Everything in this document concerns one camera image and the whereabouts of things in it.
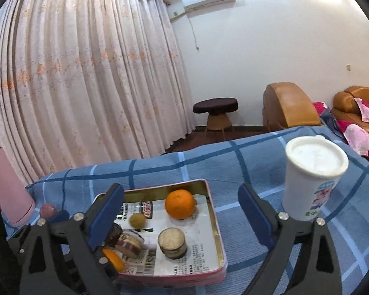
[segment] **metal screw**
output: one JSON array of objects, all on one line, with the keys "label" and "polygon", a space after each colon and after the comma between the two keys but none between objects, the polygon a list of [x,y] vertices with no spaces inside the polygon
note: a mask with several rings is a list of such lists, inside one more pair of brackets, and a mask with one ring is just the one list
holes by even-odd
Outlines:
[{"label": "metal screw", "polygon": [[101,257],[101,258],[98,260],[98,262],[99,262],[100,264],[106,264],[106,263],[108,263],[108,258],[106,258],[106,257]]},{"label": "metal screw", "polygon": [[42,225],[45,225],[45,223],[46,223],[46,219],[45,218],[40,218],[37,222],[37,225],[42,226]]},{"label": "metal screw", "polygon": [[81,221],[85,218],[85,215],[83,213],[75,213],[74,214],[74,220]]},{"label": "metal screw", "polygon": [[325,219],[317,218],[316,223],[319,224],[319,226],[324,226],[325,225]]},{"label": "metal screw", "polygon": [[280,212],[277,216],[278,216],[278,218],[280,218],[283,221],[286,221],[289,218],[288,214],[285,213],[285,212]]}]

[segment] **curtain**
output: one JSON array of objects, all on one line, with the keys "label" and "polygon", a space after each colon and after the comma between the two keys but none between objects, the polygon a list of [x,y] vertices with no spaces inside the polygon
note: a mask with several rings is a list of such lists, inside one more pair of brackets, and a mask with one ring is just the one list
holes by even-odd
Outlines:
[{"label": "curtain", "polygon": [[163,0],[9,0],[0,136],[26,183],[162,154],[194,129]]}]

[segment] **orange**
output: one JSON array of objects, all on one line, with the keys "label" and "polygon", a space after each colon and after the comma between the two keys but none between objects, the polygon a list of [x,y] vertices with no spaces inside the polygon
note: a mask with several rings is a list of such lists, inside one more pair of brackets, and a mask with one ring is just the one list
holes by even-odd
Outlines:
[{"label": "orange", "polygon": [[115,267],[115,270],[117,270],[119,273],[124,271],[124,264],[121,258],[110,249],[103,249],[104,255],[109,259],[113,267]]},{"label": "orange", "polygon": [[196,210],[196,200],[186,190],[176,190],[168,194],[165,199],[165,210],[169,216],[177,220],[189,218]]}]

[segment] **round stool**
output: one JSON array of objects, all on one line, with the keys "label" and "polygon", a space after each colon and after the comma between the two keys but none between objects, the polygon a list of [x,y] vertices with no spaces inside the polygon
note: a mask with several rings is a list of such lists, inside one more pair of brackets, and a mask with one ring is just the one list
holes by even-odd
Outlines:
[{"label": "round stool", "polygon": [[209,113],[207,126],[204,133],[204,142],[207,131],[222,131],[225,140],[224,129],[232,127],[227,113],[238,109],[238,101],[233,97],[221,97],[218,99],[209,99],[198,102],[193,106],[193,112],[196,114]]}]

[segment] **pink tin box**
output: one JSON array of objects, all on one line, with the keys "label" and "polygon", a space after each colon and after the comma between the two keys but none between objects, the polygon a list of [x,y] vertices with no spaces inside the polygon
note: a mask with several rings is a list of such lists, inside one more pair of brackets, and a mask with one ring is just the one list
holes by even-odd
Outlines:
[{"label": "pink tin box", "polygon": [[[179,189],[188,190],[197,201],[195,214],[183,221],[169,217],[164,209],[167,195]],[[137,259],[122,257],[126,269],[115,283],[138,287],[192,287],[225,279],[227,257],[205,180],[126,191],[123,208],[115,222],[123,229],[133,229],[129,218],[134,213],[143,213],[147,218],[144,229],[136,230],[145,240],[144,250]],[[188,246],[184,258],[170,260],[157,245],[158,234],[168,227],[184,232]]]}]

